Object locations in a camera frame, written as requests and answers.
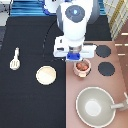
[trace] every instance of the black round coaster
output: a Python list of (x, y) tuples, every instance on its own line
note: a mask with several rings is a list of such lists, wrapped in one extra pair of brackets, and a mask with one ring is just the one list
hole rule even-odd
[(106, 45), (99, 45), (96, 48), (96, 54), (102, 58), (105, 58), (111, 54), (111, 49)]
[(115, 68), (110, 62), (100, 63), (98, 66), (98, 70), (103, 76), (112, 76), (115, 72)]

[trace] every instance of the black tablecloth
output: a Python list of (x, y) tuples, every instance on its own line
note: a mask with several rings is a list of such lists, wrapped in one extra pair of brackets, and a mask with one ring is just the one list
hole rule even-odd
[[(56, 17), (10, 17), (0, 51), (0, 128), (66, 128), (66, 64), (60, 60), (45, 62), (44, 37)], [(46, 40), (46, 59), (53, 58), (56, 36), (53, 25)], [(9, 68), (15, 48), (20, 48), (21, 67)], [(56, 81), (41, 85), (36, 72), (42, 66), (57, 71)]]

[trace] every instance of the cup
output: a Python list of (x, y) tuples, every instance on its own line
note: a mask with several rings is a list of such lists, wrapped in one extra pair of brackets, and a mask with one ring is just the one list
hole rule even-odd
[[(88, 69), (85, 70), (85, 71), (79, 70), (79, 69), (77, 68), (77, 63), (85, 63), (85, 64), (88, 66)], [(87, 60), (87, 59), (83, 59), (83, 61), (81, 61), (81, 62), (75, 62), (75, 63), (74, 63), (73, 70), (74, 70), (74, 73), (75, 73), (77, 76), (79, 76), (79, 77), (81, 77), (81, 78), (85, 78), (85, 77), (89, 74), (89, 72), (90, 72), (90, 70), (91, 70), (91, 63), (90, 63), (90, 61)]]

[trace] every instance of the black cable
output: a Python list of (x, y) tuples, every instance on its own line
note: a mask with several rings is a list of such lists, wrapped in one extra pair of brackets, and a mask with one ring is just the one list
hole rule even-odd
[(12, 0), (10, 1), (10, 4), (9, 4), (9, 16), (10, 16), (10, 6), (11, 6), (11, 3), (12, 3)]
[[(44, 58), (44, 60), (45, 60), (45, 43), (46, 43), (46, 39), (47, 39), (47, 36), (48, 36), (48, 34), (49, 34), (50, 29), (51, 29), (52, 26), (56, 23), (56, 21), (57, 21), (57, 20), (55, 20), (55, 21), (50, 25), (50, 27), (49, 27), (49, 29), (48, 29), (46, 35), (45, 35), (45, 38), (44, 38), (44, 43), (43, 43), (43, 58)], [(56, 60), (62, 60), (62, 61), (64, 61), (65, 59), (62, 59), (62, 58), (55, 58), (55, 59), (53, 59), (53, 60), (47, 60), (47, 61), (45, 60), (45, 61), (46, 61), (46, 62), (53, 62), (53, 61), (56, 61)]]

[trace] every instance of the white ceramic bowl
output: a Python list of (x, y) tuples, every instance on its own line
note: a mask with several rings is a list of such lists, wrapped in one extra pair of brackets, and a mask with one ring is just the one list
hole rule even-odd
[(108, 126), (114, 119), (116, 109), (111, 109), (113, 98), (99, 87), (82, 90), (76, 100), (76, 110), (80, 119), (94, 128)]
[(39, 83), (50, 85), (56, 79), (56, 71), (51, 66), (43, 66), (37, 71), (36, 78)]

